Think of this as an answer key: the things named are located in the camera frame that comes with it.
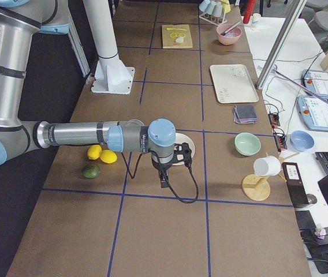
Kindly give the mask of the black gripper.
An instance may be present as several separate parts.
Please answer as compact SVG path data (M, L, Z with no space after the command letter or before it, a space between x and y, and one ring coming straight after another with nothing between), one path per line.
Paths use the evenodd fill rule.
M172 165L177 163L184 163L184 165L190 169L192 167L192 150L189 147L188 143L174 144L173 155L170 157L171 159L168 162L164 162L163 158L158 158L154 151L151 151L152 165L159 172L161 169L167 171L171 168Z

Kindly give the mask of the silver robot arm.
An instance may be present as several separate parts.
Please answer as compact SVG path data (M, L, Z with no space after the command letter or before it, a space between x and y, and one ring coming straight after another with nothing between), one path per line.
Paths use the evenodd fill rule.
M0 1L0 165L29 151L60 145L106 145L114 152L151 154L164 174L171 165L191 162L187 144L177 144L172 122L138 119L68 123L77 96L66 99L52 89L46 121L21 121L18 109L32 37L64 35L72 25L67 1Z

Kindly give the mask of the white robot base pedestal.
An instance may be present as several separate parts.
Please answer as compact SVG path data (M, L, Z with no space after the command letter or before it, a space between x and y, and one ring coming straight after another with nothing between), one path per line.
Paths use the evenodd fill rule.
M118 55L108 1L84 0L83 4L98 54L91 91L130 94L135 69L126 67Z

